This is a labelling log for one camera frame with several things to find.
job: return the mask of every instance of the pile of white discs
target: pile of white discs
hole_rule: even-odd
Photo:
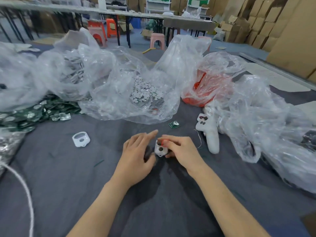
[[[159,100],[163,97],[163,92],[157,90],[157,88],[150,83],[144,82],[140,76],[136,76],[134,78],[134,90],[130,95],[130,99],[135,103],[139,103],[141,101],[147,101],[151,96],[154,100]]]

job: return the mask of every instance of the hand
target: hand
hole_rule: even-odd
[[[156,162],[155,154],[152,153],[145,163],[145,149],[149,142],[155,138],[158,130],[149,134],[140,133],[133,135],[123,145],[123,153],[112,176],[122,183],[125,187],[130,188],[144,179]]]
[[[164,147],[172,151],[166,155],[166,158],[176,157],[189,175],[192,176],[193,173],[206,165],[190,137],[162,135],[158,140]]]

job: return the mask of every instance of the person's left hand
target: person's left hand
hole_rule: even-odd
[[[113,174],[113,179],[130,188],[144,179],[153,168],[156,157],[152,153],[145,163],[145,149],[158,130],[133,135],[123,145],[123,153]]]

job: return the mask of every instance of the person's right hand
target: person's right hand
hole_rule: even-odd
[[[158,140],[161,141],[162,146],[172,151],[166,155],[166,158],[176,157],[189,175],[192,176],[206,165],[190,137],[162,135]]]

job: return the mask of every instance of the white string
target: white string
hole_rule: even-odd
[[[6,167],[9,171],[11,171],[21,182],[27,196],[27,201],[28,201],[28,207],[30,209],[30,218],[31,218],[31,223],[30,223],[30,231],[29,231],[29,237],[33,237],[33,229],[34,229],[34,210],[33,210],[33,204],[32,204],[32,199],[31,199],[31,194],[30,190],[28,189],[25,181],[23,180],[22,176],[18,174],[13,168],[8,166],[6,163],[2,162],[0,160],[0,165]]]
[[[199,147],[197,147],[197,149],[199,149],[201,146],[202,146],[202,140],[201,140],[201,137],[200,137],[200,134],[198,133],[198,131],[196,130],[196,129],[194,129],[196,132],[197,132],[197,135],[198,135],[198,137],[200,138],[200,142],[201,142],[201,144],[200,144],[200,146]]]

